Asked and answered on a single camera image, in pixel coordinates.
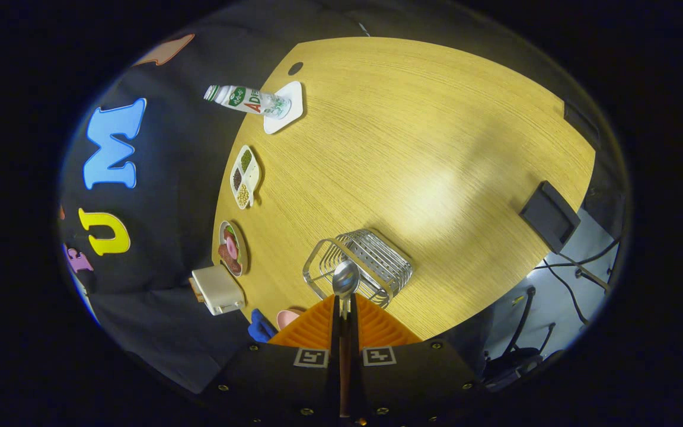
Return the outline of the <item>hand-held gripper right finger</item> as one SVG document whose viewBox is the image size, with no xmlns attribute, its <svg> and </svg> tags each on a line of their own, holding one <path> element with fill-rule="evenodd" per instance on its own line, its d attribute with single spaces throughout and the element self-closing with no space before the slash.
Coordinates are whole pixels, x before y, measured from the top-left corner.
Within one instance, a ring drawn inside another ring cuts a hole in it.
<svg viewBox="0 0 683 427">
<path fill-rule="evenodd" d="M 484 387 L 444 339 L 417 340 L 393 316 L 350 300 L 350 420 L 360 426 L 461 426 Z"/>
</svg>

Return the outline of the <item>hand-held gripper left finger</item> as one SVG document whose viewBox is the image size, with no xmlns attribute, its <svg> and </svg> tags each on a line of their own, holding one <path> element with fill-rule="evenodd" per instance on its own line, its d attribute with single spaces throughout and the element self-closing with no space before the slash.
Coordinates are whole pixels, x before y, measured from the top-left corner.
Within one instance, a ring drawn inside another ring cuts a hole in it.
<svg viewBox="0 0 683 427">
<path fill-rule="evenodd" d="M 336 426 L 339 300 L 325 298 L 268 343 L 239 349 L 200 395 L 220 426 Z"/>
</svg>

